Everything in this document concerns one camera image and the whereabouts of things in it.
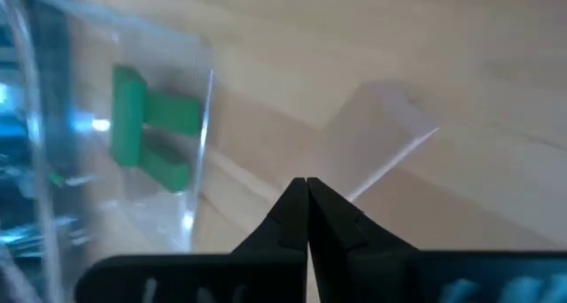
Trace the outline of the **clear plastic bin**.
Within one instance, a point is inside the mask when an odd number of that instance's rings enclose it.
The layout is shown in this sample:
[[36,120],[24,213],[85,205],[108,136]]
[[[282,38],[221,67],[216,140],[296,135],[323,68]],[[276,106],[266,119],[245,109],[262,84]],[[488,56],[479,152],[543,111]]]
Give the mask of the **clear plastic bin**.
[[402,89],[364,83],[324,131],[321,178],[354,201],[438,129]]
[[[129,66],[152,91],[194,97],[202,128],[144,122],[190,164],[172,193],[111,147],[112,74]],[[76,303],[95,263],[192,247],[214,72],[205,44],[81,0],[0,0],[0,303]]]

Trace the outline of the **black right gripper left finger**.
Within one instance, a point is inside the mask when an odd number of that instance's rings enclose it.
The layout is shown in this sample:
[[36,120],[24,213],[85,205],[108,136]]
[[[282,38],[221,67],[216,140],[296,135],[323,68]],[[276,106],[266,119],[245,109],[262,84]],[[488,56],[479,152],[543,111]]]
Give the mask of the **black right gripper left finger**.
[[119,255],[79,279],[76,303],[305,303],[309,193],[293,179],[232,252]]

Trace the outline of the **green block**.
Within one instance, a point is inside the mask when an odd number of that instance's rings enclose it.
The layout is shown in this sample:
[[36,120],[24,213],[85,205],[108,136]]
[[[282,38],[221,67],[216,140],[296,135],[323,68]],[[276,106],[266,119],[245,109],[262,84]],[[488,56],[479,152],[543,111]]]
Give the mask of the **green block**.
[[145,79],[132,67],[114,66],[110,152],[121,167],[138,164],[143,136]]
[[185,190],[190,180],[189,162],[175,147],[155,138],[143,140],[138,167],[172,193]]
[[147,94],[144,122],[153,128],[197,136],[202,128],[201,105],[194,97],[152,91]]

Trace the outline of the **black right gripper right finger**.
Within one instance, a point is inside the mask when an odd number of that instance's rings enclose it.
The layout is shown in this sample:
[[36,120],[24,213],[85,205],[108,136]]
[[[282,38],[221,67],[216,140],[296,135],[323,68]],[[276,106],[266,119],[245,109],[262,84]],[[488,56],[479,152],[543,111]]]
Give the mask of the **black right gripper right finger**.
[[420,250],[320,179],[307,185],[321,303],[567,303],[567,252]]

